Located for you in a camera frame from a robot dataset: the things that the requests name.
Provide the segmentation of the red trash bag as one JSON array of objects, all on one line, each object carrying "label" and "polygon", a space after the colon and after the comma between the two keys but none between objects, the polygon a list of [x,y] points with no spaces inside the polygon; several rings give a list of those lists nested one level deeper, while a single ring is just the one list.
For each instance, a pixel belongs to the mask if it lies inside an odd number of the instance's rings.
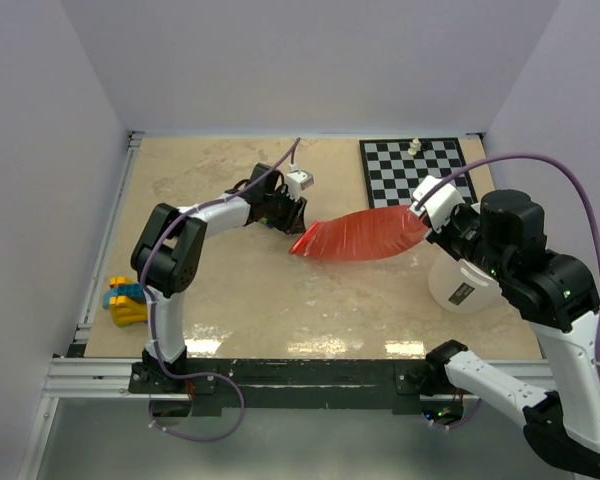
[{"label": "red trash bag", "polygon": [[428,231],[407,206],[374,208],[313,223],[290,253],[328,261],[380,260],[418,245]]}]

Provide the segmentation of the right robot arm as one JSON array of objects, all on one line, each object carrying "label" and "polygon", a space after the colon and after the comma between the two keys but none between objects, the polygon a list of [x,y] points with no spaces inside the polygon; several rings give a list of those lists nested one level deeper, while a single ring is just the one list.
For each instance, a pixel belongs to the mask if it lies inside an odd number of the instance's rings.
[{"label": "right robot arm", "polygon": [[589,268],[548,249],[544,209],[523,192],[492,191],[473,208],[445,186],[415,210],[427,217],[429,242],[497,282],[530,324],[556,384],[525,383],[450,340],[426,356],[428,386],[477,395],[514,421],[545,463],[600,479],[600,296]]}]

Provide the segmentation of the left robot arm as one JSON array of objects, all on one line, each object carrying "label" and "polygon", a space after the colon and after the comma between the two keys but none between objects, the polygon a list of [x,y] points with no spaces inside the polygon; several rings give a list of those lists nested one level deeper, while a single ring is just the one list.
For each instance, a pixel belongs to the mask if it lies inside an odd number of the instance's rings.
[{"label": "left robot arm", "polygon": [[180,390],[187,368],[182,293],[193,282],[204,243],[233,228],[262,223],[286,235],[306,232],[304,191],[313,176],[296,166],[284,174],[257,164],[243,179],[214,200],[188,207],[154,207],[131,255],[131,267],[143,285],[149,333],[143,360],[158,361],[153,382],[165,392]]}]

